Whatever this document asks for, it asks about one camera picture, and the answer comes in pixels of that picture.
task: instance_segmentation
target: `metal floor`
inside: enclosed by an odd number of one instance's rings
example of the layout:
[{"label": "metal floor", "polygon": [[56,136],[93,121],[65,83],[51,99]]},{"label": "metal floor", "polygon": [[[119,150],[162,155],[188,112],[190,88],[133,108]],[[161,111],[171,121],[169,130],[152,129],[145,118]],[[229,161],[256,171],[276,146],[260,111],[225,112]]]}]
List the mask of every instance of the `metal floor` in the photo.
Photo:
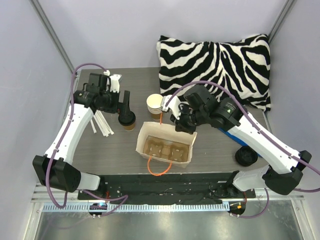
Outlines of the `metal floor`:
[{"label": "metal floor", "polygon": [[[266,201],[247,203],[245,215]],[[36,240],[303,240],[290,200],[274,200],[254,219],[227,212],[114,213],[88,218],[85,212],[43,212]]]}]

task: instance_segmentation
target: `table surface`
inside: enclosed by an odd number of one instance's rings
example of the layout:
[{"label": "table surface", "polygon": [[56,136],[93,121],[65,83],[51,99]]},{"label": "table surface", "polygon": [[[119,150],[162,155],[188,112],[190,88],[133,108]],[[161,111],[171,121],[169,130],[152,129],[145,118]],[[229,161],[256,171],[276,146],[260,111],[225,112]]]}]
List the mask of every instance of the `table surface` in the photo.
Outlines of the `table surface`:
[{"label": "table surface", "polygon": [[[118,122],[117,114],[104,113],[104,117],[114,131],[114,135],[104,137],[95,123],[97,133],[93,133],[90,124],[85,128],[73,157],[73,165],[85,173],[97,175],[148,173],[147,160],[136,152],[139,131],[144,122],[153,121],[147,109],[146,100],[151,94],[160,93],[159,68],[118,68],[110,69],[111,74],[121,74],[120,101],[123,91],[130,91],[130,109],[136,115],[133,131],[125,131]],[[102,73],[99,69],[81,71],[78,89],[88,82],[90,73]],[[263,113],[259,109],[248,107],[255,119],[266,128]],[[163,116],[163,122],[171,124],[170,114]],[[186,168],[172,166],[170,173],[233,172],[263,167],[267,162],[259,158],[249,167],[235,162],[235,153],[241,147],[218,129],[202,125],[196,130],[198,135],[193,145],[193,157]],[[154,173],[162,172],[168,164],[152,161],[150,168]]]}]

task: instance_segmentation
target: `white wall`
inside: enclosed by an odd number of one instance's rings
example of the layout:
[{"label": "white wall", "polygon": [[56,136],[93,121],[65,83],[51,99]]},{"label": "white wall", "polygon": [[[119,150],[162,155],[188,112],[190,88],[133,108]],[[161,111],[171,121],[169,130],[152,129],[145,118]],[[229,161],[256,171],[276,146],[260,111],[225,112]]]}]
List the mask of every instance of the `white wall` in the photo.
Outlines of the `white wall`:
[{"label": "white wall", "polygon": [[[320,2],[299,0],[274,38],[271,49],[268,114],[273,133],[312,154],[320,169]],[[303,171],[302,186],[320,188],[320,176]],[[305,195],[313,228],[319,231],[320,193]]]},{"label": "white wall", "polygon": [[157,67],[160,35],[187,42],[268,34],[286,0],[39,0],[72,64]]},{"label": "white wall", "polygon": [[61,126],[71,74],[29,1],[2,1],[0,16],[0,238],[18,240],[37,180],[32,161]]}]

